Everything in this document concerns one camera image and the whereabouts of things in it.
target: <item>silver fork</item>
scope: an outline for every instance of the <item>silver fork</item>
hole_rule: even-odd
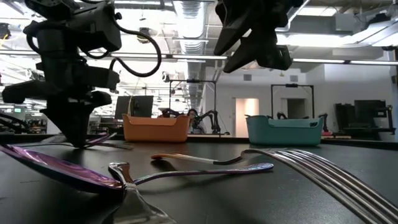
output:
[[[124,187],[123,204],[114,214],[115,224],[176,224],[161,209],[147,203],[140,193],[133,179],[130,177],[128,162],[112,162],[109,170],[115,175]]]

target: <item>pipe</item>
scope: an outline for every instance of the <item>pipe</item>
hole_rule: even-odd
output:
[[[293,7],[291,8],[288,13],[287,17],[289,18],[289,23],[285,27],[278,27],[275,31],[277,32],[288,32],[290,30],[290,24],[296,18],[296,16],[300,13],[300,11],[310,2],[311,0],[305,0],[300,7]]]
[[[205,43],[197,39],[203,38],[205,34],[205,18],[207,4],[200,1],[172,1],[178,18],[178,35],[180,38],[191,40],[181,40],[181,51],[187,55],[203,55]],[[205,69],[200,63],[187,62],[188,79],[205,78]],[[197,108],[200,104],[196,97],[197,86],[188,86],[188,92],[191,96],[192,108]]]

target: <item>monitor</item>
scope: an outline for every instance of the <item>monitor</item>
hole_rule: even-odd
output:
[[[127,114],[131,96],[119,96],[116,103],[115,119],[123,119],[122,114]],[[130,115],[141,118],[150,118],[152,116],[152,105],[154,96],[133,96],[130,107]]]
[[[386,118],[387,111],[385,100],[355,100],[355,117],[358,119]]]

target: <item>teal plastic bin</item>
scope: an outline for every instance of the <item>teal plastic bin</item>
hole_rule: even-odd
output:
[[[269,119],[267,116],[246,118],[251,144],[316,146],[321,142],[323,118]]]

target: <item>fork tines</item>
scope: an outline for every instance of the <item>fork tines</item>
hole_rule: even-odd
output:
[[[309,178],[366,223],[398,223],[398,208],[334,163],[306,151],[265,152]]]

